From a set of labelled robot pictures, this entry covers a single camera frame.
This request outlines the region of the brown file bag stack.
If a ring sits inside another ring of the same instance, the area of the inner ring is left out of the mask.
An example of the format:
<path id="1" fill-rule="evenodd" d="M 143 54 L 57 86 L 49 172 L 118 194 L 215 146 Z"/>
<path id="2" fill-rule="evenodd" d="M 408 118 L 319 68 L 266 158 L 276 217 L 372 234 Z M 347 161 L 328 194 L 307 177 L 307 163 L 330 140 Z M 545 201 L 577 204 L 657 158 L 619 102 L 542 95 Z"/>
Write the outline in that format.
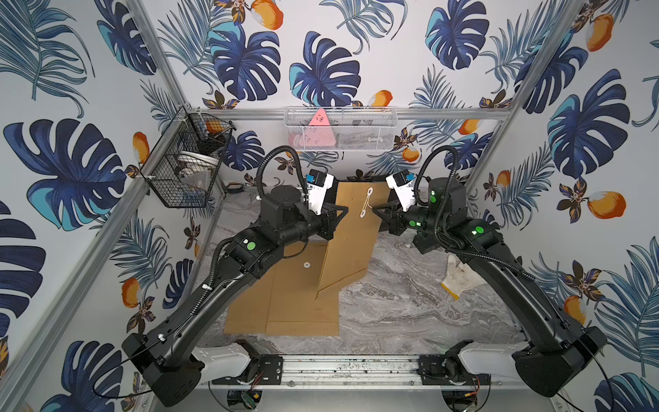
<path id="1" fill-rule="evenodd" d="M 391 189 L 384 182 L 341 182 L 336 204 L 348 207 L 326 249 L 316 297 L 337 294 L 367 274 L 379 236 L 381 219 L 372 208 L 388 201 Z"/>

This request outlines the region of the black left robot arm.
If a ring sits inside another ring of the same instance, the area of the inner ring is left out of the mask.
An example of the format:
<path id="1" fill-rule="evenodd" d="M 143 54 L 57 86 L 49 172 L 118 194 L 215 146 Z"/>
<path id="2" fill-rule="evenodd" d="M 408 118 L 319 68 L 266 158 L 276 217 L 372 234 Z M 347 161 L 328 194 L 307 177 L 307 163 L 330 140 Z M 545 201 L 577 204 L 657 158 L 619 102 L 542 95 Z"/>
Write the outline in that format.
<path id="1" fill-rule="evenodd" d="M 292 157 L 300 184 L 266 192 L 264 171 L 281 153 Z M 312 199 L 311 188 L 331 188 L 330 177 L 315 169 L 304 175 L 297 151 L 288 145 L 264 157 L 255 182 L 260 197 L 257 220 L 217 245 L 209 275 L 171 315 L 148 334 L 131 334 L 122 344 L 128 360 L 166 407 L 180 403 L 201 383 L 210 364 L 193 350 L 230 304 L 286 258 L 288 245 L 305 244 L 313 236 L 332 240 L 348 214 L 346 206 Z"/>

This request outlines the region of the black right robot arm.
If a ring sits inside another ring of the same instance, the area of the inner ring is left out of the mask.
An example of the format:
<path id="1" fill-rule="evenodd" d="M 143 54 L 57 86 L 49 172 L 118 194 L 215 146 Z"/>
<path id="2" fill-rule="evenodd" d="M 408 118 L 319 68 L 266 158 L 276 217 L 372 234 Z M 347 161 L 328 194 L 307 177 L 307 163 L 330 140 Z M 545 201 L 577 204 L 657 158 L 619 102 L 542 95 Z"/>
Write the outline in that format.
<path id="1" fill-rule="evenodd" d="M 466 341 L 454 353 L 473 376 L 509 376 L 535 393 L 552 398 L 590 365 L 602 369 L 598 355 L 607 343 L 596 326 L 583 326 L 549 298 L 537 278 L 513 256 L 498 225 L 469 216 L 466 188 L 456 181 L 459 164 L 448 176 L 431 180 L 420 196 L 420 181 L 432 160 L 444 152 L 458 157 L 451 145 L 435 149 L 418 172 L 407 168 L 385 177 L 395 199 L 373 207 L 392 235 L 414 232 L 421 254 L 442 250 L 475 272 L 506 304 L 521 326 L 525 341 L 498 348 Z"/>

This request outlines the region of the brown kraft file bag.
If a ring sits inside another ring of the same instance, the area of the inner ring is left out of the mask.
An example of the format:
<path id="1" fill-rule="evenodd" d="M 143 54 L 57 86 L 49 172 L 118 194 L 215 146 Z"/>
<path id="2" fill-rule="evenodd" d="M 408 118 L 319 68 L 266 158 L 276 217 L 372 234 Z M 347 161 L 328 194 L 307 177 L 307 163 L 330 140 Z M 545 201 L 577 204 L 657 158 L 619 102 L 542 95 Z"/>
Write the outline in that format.
<path id="1" fill-rule="evenodd" d="M 268 271 L 228 307 L 225 335 L 257 335 L 266 332 L 276 271 Z"/>

